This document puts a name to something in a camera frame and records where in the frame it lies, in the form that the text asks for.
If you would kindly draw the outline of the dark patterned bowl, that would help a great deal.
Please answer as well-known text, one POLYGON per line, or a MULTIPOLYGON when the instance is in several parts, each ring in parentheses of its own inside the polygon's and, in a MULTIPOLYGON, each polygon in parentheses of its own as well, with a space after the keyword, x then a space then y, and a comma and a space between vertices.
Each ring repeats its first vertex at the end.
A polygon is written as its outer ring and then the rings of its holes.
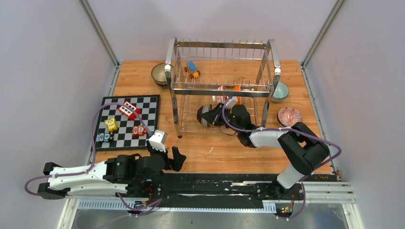
POLYGON ((204 114, 207 112, 212 111, 212 105, 211 104, 204 104, 201 106, 198 111, 197 111, 197 121, 204 127, 204 128, 209 128, 210 123, 205 119, 204 114))

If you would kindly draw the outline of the orange floral white bowl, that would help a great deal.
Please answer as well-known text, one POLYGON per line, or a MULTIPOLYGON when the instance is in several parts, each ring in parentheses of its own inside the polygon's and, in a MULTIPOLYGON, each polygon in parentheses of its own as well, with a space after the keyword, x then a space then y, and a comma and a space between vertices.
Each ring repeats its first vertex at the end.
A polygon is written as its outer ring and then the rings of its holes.
MULTIPOLYGON (((221 85, 217 89, 218 89, 218 91, 225 91, 226 87, 224 85, 221 85)), ((218 103, 224 103, 226 100, 227 100, 227 96, 223 95, 223 94, 221 94, 221 95, 213 95, 212 96, 212 101, 217 103, 217 104, 218 103)))

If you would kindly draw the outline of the steel two-tier dish rack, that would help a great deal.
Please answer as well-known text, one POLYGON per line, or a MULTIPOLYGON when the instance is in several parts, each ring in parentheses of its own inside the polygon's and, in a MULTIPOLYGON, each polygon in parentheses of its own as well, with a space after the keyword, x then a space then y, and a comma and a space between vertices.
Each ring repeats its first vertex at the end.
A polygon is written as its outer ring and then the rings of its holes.
POLYGON ((207 42, 170 38, 165 59, 165 78, 171 95, 173 120, 178 138, 187 131, 183 99, 264 98, 259 125, 267 125, 271 98, 281 77, 275 39, 266 42, 207 42))

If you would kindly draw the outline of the brown speckled bowl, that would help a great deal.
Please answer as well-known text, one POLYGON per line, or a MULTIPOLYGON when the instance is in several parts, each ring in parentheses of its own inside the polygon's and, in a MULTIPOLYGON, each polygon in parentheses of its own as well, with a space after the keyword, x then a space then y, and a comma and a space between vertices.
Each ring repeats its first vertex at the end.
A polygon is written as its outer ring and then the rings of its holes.
POLYGON ((159 63, 151 70, 151 77, 153 80, 167 81, 165 75, 166 63, 159 63))

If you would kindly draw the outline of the small celadon green bowl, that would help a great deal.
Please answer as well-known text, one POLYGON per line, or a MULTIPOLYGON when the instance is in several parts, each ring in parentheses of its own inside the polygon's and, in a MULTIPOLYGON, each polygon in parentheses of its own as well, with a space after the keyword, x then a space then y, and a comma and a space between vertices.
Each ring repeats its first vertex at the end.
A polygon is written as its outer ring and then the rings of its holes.
POLYGON ((284 97, 273 96, 271 101, 275 102, 275 103, 280 103, 280 102, 286 100, 287 98, 288 98, 288 96, 284 96, 284 97))

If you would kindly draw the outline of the large ribbed celadon bowl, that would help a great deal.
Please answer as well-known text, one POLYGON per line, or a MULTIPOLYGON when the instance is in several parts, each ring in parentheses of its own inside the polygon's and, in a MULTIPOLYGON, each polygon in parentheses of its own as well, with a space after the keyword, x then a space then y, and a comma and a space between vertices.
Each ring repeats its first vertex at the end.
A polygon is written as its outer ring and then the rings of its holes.
POLYGON ((279 82, 274 90, 273 96, 284 97, 289 95, 289 89, 286 84, 279 82))

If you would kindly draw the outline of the orange geometric pattern bowl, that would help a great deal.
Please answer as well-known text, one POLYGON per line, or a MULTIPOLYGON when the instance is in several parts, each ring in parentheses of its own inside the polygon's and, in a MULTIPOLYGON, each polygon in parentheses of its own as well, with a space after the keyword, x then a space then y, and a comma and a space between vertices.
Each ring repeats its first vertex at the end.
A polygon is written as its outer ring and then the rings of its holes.
POLYGON ((303 122, 303 116, 296 108, 283 107, 277 113, 277 121, 287 125, 293 125, 296 122, 303 122))

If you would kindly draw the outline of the blue floral bowl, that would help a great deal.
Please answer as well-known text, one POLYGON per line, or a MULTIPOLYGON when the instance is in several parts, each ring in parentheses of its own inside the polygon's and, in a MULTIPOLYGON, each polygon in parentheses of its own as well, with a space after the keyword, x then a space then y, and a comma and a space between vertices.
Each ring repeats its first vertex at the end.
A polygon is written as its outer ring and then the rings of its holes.
POLYGON ((279 125, 280 125, 281 128, 298 128, 298 127, 300 127, 300 124, 302 124, 302 123, 301 122, 296 122, 293 125, 287 125, 287 124, 284 124, 282 122, 279 122, 279 125))

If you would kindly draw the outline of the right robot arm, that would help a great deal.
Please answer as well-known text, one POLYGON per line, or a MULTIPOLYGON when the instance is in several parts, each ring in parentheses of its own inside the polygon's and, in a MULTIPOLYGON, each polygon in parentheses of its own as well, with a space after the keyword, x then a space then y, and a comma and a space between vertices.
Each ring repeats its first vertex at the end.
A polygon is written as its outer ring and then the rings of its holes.
POLYGON ((253 124, 250 113, 241 104, 231 109, 223 103, 216 107, 205 104, 198 109, 196 118, 204 127, 224 126, 235 130, 245 147, 283 149, 290 164, 272 182, 273 194, 278 199, 287 198, 292 187, 316 170, 330 154, 326 144, 304 123, 297 122, 292 127, 281 129, 263 128, 253 124))

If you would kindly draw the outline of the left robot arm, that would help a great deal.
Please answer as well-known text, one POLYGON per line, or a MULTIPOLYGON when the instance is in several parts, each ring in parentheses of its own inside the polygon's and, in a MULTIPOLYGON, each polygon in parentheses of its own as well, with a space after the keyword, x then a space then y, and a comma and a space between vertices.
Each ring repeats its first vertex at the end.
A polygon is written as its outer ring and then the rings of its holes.
POLYGON ((37 194, 43 199, 56 200, 74 195, 132 198, 159 193, 163 171, 179 172, 187 157, 174 146, 173 158, 169 158, 165 147, 153 148, 153 144, 147 141, 149 156, 119 155, 93 167, 60 167, 48 162, 43 170, 47 181, 39 184, 37 194))

